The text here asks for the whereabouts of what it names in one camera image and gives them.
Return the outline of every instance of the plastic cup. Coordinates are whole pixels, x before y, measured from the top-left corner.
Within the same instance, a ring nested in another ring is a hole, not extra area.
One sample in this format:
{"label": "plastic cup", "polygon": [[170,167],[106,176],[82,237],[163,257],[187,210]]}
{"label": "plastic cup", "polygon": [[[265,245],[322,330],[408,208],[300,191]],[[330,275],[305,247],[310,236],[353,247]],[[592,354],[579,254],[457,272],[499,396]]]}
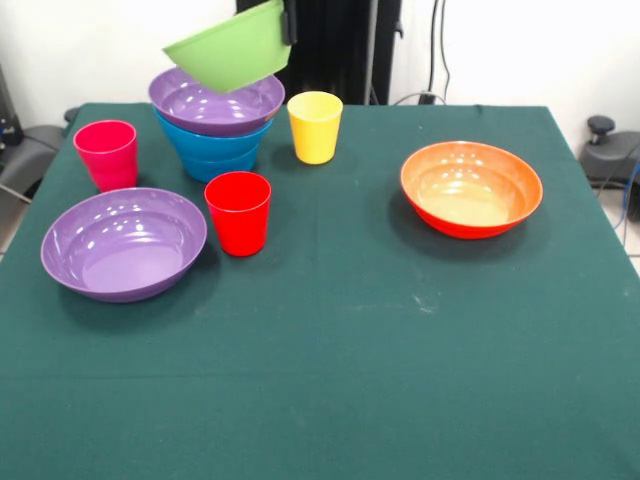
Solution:
{"label": "plastic cup", "polygon": [[326,92],[304,92],[287,104],[296,156],[304,163],[326,163],[336,153],[342,101]]}
{"label": "plastic cup", "polygon": [[204,198],[226,253],[247,257],[264,247],[271,201],[266,178],[252,172],[224,173],[209,182]]}
{"label": "plastic cup", "polygon": [[136,186],[137,133],[121,120],[102,120],[82,127],[73,145],[101,192]]}

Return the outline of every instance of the green bowl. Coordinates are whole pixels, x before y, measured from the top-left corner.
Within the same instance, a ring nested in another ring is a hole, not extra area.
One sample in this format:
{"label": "green bowl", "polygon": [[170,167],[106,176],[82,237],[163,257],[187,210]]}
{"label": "green bowl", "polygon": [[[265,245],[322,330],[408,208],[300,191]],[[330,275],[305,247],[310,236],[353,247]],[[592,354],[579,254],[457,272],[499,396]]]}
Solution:
{"label": "green bowl", "polygon": [[282,0],[269,0],[163,50],[207,88],[228,93],[287,66]]}

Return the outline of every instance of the white wall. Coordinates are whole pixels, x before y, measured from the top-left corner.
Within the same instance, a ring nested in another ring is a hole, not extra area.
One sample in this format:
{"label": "white wall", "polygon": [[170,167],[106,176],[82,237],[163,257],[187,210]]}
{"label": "white wall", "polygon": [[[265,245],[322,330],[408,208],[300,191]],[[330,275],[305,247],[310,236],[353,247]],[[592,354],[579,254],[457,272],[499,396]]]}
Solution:
{"label": "white wall", "polygon": [[[427,87],[432,8],[403,0],[391,101]],[[547,105],[574,151],[596,113],[640,130],[639,20],[632,0],[447,0],[449,103]]]}
{"label": "white wall", "polygon": [[0,64],[23,126],[84,102],[148,101],[162,47],[235,13],[235,0],[0,0]]}
{"label": "white wall", "polygon": [[[427,85],[432,5],[403,1],[392,101]],[[235,0],[0,0],[0,63],[23,124],[60,124],[83,102],[146,101],[171,66],[161,48],[234,10]],[[447,0],[449,101],[548,105],[574,149],[594,113],[640,129],[638,19],[632,0]]]}

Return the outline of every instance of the blue bowl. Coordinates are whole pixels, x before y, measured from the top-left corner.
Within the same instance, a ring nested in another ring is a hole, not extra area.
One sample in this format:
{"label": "blue bowl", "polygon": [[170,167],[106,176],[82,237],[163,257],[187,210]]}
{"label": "blue bowl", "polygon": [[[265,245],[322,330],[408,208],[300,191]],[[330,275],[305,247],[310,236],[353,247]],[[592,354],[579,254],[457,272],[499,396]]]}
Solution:
{"label": "blue bowl", "polygon": [[260,140],[273,123],[271,120],[258,130],[240,137],[207,137],[176,127],[163,118],[155,108],[153,111],[178,155],[192,162],[218,162],[245,155],[258,147]]}
{"label": "blue bowl", "polygon": [[181,157],[182,165],[191,177],[195,178],[199,182],[210,182],[218,175],[222,175],[227,172],[239,172],[250,171],[256,164],[256,158],[258,156],[258,146],[256,145],[253,150],[240,155],[239,157],[232,158],[231,160],[219,160],[214,162],[203,162],[200,160]]}

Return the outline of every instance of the plastic bowl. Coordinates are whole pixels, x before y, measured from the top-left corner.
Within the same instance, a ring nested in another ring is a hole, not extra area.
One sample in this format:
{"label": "plastic bowl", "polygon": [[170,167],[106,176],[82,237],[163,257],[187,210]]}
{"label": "plastic bowl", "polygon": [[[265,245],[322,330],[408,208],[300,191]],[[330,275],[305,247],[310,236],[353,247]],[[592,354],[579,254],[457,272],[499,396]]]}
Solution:
{"label": "plastic bowl", "polygon": [[206,220],[186,198],[127,188],[64,212],[46,233],[40,257],[47,273],[75,292],[104,302],[134,302],[173,286],[206,238]]}
{"label": "plastic bowl", "polygon": [[240,137],[207,137],[183,130],[169,123],[154,109],[160,126],[181,158],[192,161],[215,162],[231,160],[250,152],[260,144],[273,120],[260,129]]}
{"label": "plastic bowl", "polygon": [[173,125],[208,136],[238,136],[262,127],[284,100],[284,87],[273,75],[231,93],[203,87],[175,67],[149,86],[151,103]]}
{"label": "plastic bowl", "polygon": [[513,228],[542,201],[542,182],[526,162],[491,145],[447,142],[413,153],[400,173],[418,215],[456,238],[488,238]]}
{"label": "plastic bowl", "polygon": [[231,160],[221,160],[219,162],[203,162],[199,160],[191,160],[183,157],[182,165],[187,173],[199,182],[208,183],[218,175],[228,172],[248,172],[256,164],[258,156],[258,147],[255,147],[248,153],[232,158]]}
{"label": "plastic bowl", "polygon": [[287,66],[282,0],[269,0],[164,48],[173,62],[207,88],[228,93]]}

